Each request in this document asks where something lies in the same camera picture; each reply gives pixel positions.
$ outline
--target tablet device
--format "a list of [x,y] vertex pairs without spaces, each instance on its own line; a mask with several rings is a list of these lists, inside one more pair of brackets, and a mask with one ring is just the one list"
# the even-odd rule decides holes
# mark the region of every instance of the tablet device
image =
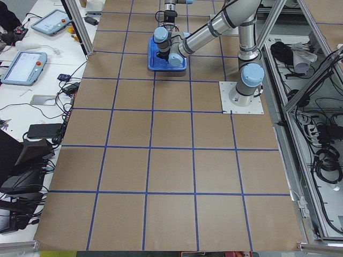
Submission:
[[55,9],[31,25],[31,28],[49,36],[55,35],[70,23],[66,12]]
[[46,62],[45,52],[20,51],[2,76],[1,83],[31,86],[36,82]]

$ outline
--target black bag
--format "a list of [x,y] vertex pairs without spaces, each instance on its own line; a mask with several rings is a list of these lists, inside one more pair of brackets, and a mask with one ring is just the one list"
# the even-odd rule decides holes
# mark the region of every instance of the black bag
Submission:
[[270,50],[276,60],[293,66],[293,52],[289,46],[282,42],[276,42],[270,46]]

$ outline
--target gray floor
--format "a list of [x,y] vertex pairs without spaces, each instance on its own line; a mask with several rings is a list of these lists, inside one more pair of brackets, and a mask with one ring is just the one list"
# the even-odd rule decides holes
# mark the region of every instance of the gray floor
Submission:
[[25,19],[25,14],[28,13],[37,0],[2,0],[10,11],[14,12],[18,19],[22,22]]

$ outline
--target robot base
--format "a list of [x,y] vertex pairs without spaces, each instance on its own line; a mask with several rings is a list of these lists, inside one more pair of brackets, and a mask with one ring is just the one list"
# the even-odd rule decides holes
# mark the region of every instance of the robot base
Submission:
[[154,43],[153,38],[149,39],[148,46],[148,68],[152,71],[184,71],[187,68],[187,60],[185,59],[179,67],[171,66],[166,60],[156,56],[159,48]]
[[240,107],[232,103],[229,99],[229,93],[236,86],[237,82],[221,81],[219,82],[221,107],[224,114],[264,114],[260,97],[253,98],[252,102],[246,107]]

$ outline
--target robotic arm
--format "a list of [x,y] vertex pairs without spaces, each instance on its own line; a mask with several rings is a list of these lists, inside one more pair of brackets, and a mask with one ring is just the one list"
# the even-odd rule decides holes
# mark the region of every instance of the robotic arm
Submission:
[[[171,8],[175,10],[175,3],[181,2],[181,0],[165,0],[165,7],[170,6],[170,2],[174,2],[174,6]],[[238,81],[235,91],[230,93],[230,98],[238,106],[247,106],[264,78],[263,68],[253,63],[260,56],[255,38],[255,16],[260,2],[260,0],[225,0],[221,11],[192,34],[175,32],[172,26],[166,26],[168,24],[158,27],[153,37],[159,48],[157,56],[165,59],[172,66],[180,66],[184,58],[194,54],[195,51],[219,37],[226,30],[239,26],[238,59],[241,80]]]

